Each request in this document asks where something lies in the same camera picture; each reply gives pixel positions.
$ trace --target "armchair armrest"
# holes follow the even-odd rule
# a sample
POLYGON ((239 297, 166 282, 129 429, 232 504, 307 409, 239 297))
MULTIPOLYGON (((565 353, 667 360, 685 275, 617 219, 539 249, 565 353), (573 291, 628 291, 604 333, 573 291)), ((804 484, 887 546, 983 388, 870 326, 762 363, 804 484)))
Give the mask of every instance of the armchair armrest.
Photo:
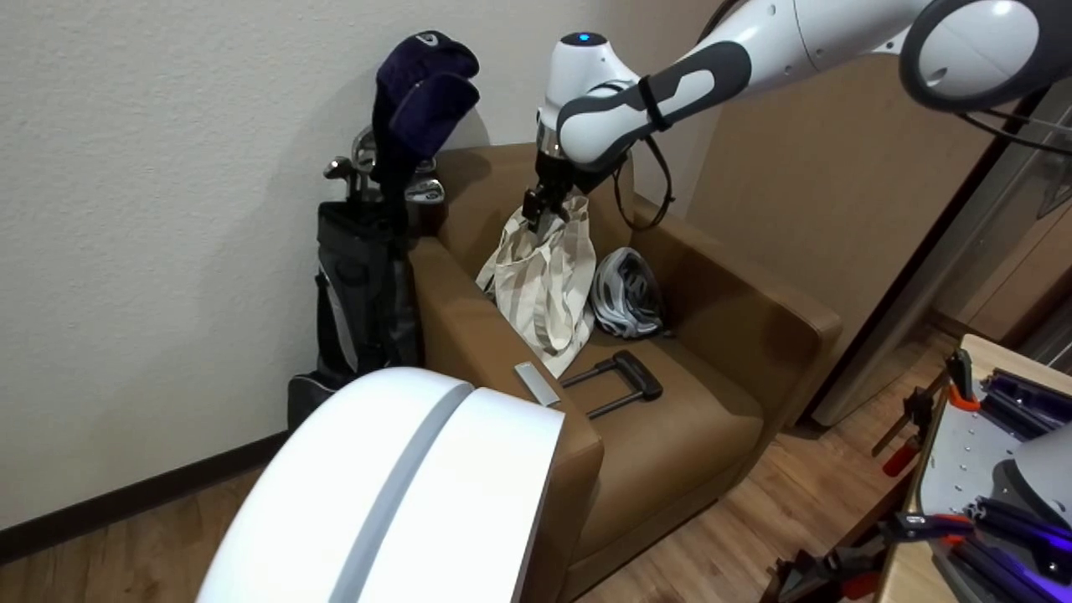
MULTIPOLYGON (((407 263, 422 308, 428 368, 528 399, 511 365, 532 363, 539 368, 539 360, 509 327, 499 308, 482 297, 460 257, 440 238, 422 238, 407 263)), ((537 601, 555 601, 565 583, 604 463, 600 431, 569 392, 555 392, 564 399, 565 429, 537 537, 537 601)))
POLYGON ((839 318, 673 214, 633 244, 659 277, 673 339, 762 406, 762 437, 797 421, 839 318))

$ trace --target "baseboard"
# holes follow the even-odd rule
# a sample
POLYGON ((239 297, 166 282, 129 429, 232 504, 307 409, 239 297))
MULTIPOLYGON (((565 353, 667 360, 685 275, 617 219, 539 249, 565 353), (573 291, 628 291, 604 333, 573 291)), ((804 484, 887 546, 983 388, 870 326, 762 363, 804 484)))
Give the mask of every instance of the baseboard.
POLYGON ((283 439, 288 439, 283 431, 268 437, 260 444, 250 444, 250 445, 200 458, 193 465, 134 484, 128 490, 57 508, 51 516, 0 530, 0 566, 20 557, 41 554, 48 546, 57 546, 62 541, 85 537, 89 530, 100 530, 106 523, 138 516, 144 508, 155 508, 162 504, 169 504, 212 484, 232 478, 245 469, 265 465, 282 450, 283 439))
POLYGON ((951 334, 951 339, 964 339, 968 333, 973 333, 973 327, 968 327, 964 323, 959 323, 959 318, 951 318, 951 316, 943 316, 943 312, 939 312, 939 308, 932 308, 928 312, 928 323, 942 333, 942 334, 951 334))

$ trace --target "white cloth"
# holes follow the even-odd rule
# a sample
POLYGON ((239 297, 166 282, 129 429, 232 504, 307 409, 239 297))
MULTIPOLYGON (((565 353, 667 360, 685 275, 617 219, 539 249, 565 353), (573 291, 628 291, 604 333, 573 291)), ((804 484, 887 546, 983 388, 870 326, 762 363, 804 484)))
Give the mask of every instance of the white cloth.
POLYGON ((525 227, 514 209, 487 257, 475 284, 492 296, 501 318, 525 339, 548 375, 564 375, 592 334, 590 289, 595 277, 595 249, 590 238, 590 201, 569 195, 546 235, 525 227))

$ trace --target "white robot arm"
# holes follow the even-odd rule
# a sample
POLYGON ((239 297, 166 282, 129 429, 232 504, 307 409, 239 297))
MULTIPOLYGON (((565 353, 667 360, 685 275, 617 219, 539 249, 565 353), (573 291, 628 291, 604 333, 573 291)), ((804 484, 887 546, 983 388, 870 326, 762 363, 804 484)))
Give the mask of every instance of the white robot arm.
POLYGON ((905 92, 939 111, 995 109, 1072 72, 1069 0, 744 0, 651 76, 635 76, 600 35, 564 36, 539 148, 577 171, 607 171, 651 131, 819 73, 905 28, 905 92))

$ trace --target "golf club head cover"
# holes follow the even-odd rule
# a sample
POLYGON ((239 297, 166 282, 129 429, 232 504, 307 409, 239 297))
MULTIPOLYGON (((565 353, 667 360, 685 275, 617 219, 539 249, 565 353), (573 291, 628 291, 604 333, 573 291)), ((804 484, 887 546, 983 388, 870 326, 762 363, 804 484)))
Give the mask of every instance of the golf club head cover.
POLYGON ((475 109, 479 92, 463 76, 414 84, 391 114, 388 135, 414 159, 433 162, 455 123, 475 109))
POLYGON ((440 30, 422 30, 406 36, 378 67, 376 87, 388 100, 388 109, 399 109, 402 97, 440 73, 452 76, 475 76, 479 64, 471 50, 460 39, 450 39, 440 30))
POLYGON ((396 171, 434 159, 452 129, 479 100, 468 76, 479 59, 440 30, 406 36, 376 73, 372 131, 396 171))

